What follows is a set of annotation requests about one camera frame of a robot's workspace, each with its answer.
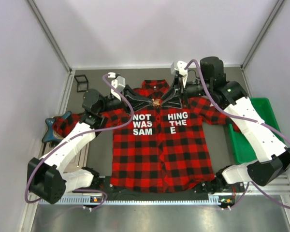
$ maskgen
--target blue object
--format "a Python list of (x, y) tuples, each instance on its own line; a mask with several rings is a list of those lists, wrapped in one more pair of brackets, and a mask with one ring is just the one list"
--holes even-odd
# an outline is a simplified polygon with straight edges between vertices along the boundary
[[(71, 114), (72, 114), (71, 111), (67, 111), (60, 118), (66, 120)], [(62, 141), (62, 139), (59, 139), (55, 136), (55, 132), (53, 129), (53, 124), (54, 124), (55, 120), (56, 120), (56, 117), (47, 118), (45, 120), (45, 123), (47, 124), (48, 128), (47, 128), (47, 132), (45, 133), (45, 135), (42, 139), (42, 143), (48, 143), (48, 142), (60, 143)]]

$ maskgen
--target plaid shirt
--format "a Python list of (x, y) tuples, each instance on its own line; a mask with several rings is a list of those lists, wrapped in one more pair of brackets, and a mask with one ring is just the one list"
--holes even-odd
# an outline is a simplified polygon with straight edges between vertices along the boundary
[[(156, 100), (168, 89), (165, 80), (145, 80), (134, 91)], [(225, 125), (232, 121), (205, 98), (190, 98), (189, 104), (190, 109), (143, 108), (135, 112), (133, 122), (113, 131), (112, 185), (163, 193), (214, 179), (202, 122)], [(121, 109), (103, 115), (108, 118), (105, 127), (123, 124), (130, 117)]]

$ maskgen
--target copper-colored object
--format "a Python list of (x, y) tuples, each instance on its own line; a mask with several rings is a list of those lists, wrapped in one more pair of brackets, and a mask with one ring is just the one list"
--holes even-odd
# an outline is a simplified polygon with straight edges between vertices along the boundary
[(160, 99), (153, 99), (153, 106), (156, 106), (156, 107), (158, 107), (158, 106), (160, 106)]

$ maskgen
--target metal beam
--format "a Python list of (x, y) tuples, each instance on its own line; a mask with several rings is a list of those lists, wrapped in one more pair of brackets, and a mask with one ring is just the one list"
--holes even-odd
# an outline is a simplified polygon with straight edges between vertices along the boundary
[(280, 12), (280, 10), (282, 9), (283, 4), (285, 3), (286, 0), (278, 0), (273, 8), (273, 10), (271, 11), (269, 17), (267, 18), (265, 24), (263, 25), (260, 33), (258, 34), (255, 42), (253, 43), (251, 49), (249, 50), (247, 56), (244, 59), (243, 64), (241, 65), (242, 69), (245, 69), (248, 65), (248, 63), (250, 62), (251, 58), (253, 57), (254, 53), (256, 52), (257, 48), (259, 47), (261, 41), (263, 40), (264, 36), (266, 35), (268, 29), (270, 28), (270, 26), (272, 25), (274, 19), (276, 18), (276, 16), (278, 15), (278, 13)]
[(70, 73), (72, 69), (70, 68), (67, 60), (65, 59), (61, 49), (59, 48), (52, 32), (50, 31), (47, 23), (44, 20), (37, 4), (35, 3), (34, 0), (26, 0), (26, 2), (28, 3), (30, 9), (32, 10), (33, 14), (35, 15), (36, 19), (38, 20), (43, 32), (45, 33), (45, 36), (47, 37), (48, 41), (52, 45), (58, 59), (62, 63), (63, 67), (67, 70), (67, 72)]

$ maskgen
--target shirt collar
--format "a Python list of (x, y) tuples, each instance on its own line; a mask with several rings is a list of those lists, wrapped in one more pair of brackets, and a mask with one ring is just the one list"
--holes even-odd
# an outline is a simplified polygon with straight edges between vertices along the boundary
[(169, 84), (166, 80), (144, 80), (142, 83), (142, 89), (144, 90), (162, 91), (162, 89), (168, 88)]

